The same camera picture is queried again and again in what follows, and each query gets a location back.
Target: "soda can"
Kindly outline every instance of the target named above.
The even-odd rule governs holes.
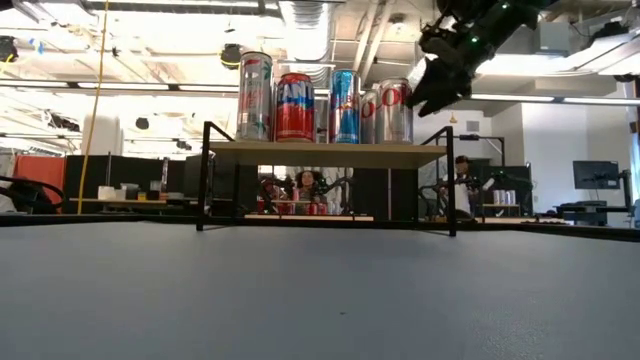
[[[500,190],[493,190],[493,204],[500,205]]]
[[[265,53],[251,51],[240,58],[236,140],[271,141],[272,69]]]
[[[360,143],[376,143],[376,114],[378,112],[378,92],[367,91],[360,100]]]
[[[516,199],[516,191],[515,190],[509,190],[509,199],[511,200],[511,204],[510,205],[517,205],[518,204],[518,200]]]
[[[413,110],[406,103],[411,86],[405,78],[380,83],[380,111],[376,122],[378,144],[413,144]]]
[[[360,143],[360,76],[352,70],[331,74],[329,142]]]
[[[275,140],[315,142],[313,84],[305,74],[285,74],[276,95]]]

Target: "ceiling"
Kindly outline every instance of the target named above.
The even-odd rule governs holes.
[[[379,26],[383,27],[383,36],[376,52],[377,63],[371,65],[365,86],[391,76],[407,76],[415,63],[415,41],[420,36],[421,24],[433,21],[436,16],[432,0],[391,1],[394,1],[391,14],[404,19],[396,25],[374,24],[377,26],[371,32],[370,40]],[[112,0],[116,5],[121,2]],[[172,3],[180,4],[181,1],[174,0]],[[575,3],[560,1],[554,4],[549,13],[556,18],[575,13]],[[611,11],[626,6],[621,2],[611,3]],[[20,54],[17,62],[6,66],[1,77],[96,81],[101,41],[98,25],[104,17],[104,11],[100,10],[102,4],[97,1],[85,2],[87,8],[95,9],[90,11],[93,17],[86,17],[85,13],[85,18],[78,21],[81,24],[66,26],[37,23],[15,9],[0,12],[0,35],[15,37]],[[358,39],[366,24],[370,4],[370,0],[348,0],[334,5],[327,62],[336,68],[353,67]],[[219,54],[226,43],[239,43],[243,50],[266,52],[276,62],[288,59],[288,30],[283,21],[276,17],[180,13],[175,7],[169,7],[169,11],[164,12],[123,11],[118,6],[114,6],[114,9],[108,12],[104,81],[237,85],[238,72],[228,70],[220,63]],[[287,71],[289,67],[284,64],[274,68],[276,76]],[[479,75],[473,86],[474,91],[482,93],[606,95],[615,90],[615,82],[611,77],[598,75],[563,78]],[[169,140],[201,136],[202,122],[205,120],[216,121],[229,132],[235,132],[236,103],[234,95],[211,98],[129,94],[109,95],[101,100],[102,106],[120,109],[126,139],[162,137]],[[47,126],[47,122],[43,121],[46,118],[43,117],[44,110],[76,121],[82,127],[92,104],[93,96],[86,93],[0,88],[0,133],[64,132]],[[456,104],[453,108],[487,110],[491,106],[490,103],[468,101]],[[152,126],[148,131],[135,128],[135,119],[141,116],[150,118]],[[39,142],[74,152],[79,148],[80,141],[47,139]],[[132,144],[128,141],[125,143],[127,150],[148,152],[149,156],[184,153],[171,141],[159,141],[155,145],[153,142],[134,140]]]

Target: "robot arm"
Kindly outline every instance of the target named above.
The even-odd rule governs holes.
[[[538,14],[548,0],[437,0],[440,18],[422,29],[420,47],[438,57],[427,62],[425,73],[408,99],[413,107],[426,101],[423,117],[471,95],[476,69],[522,25],[535,29]],[[455,23],[441,28],[445,18]]]

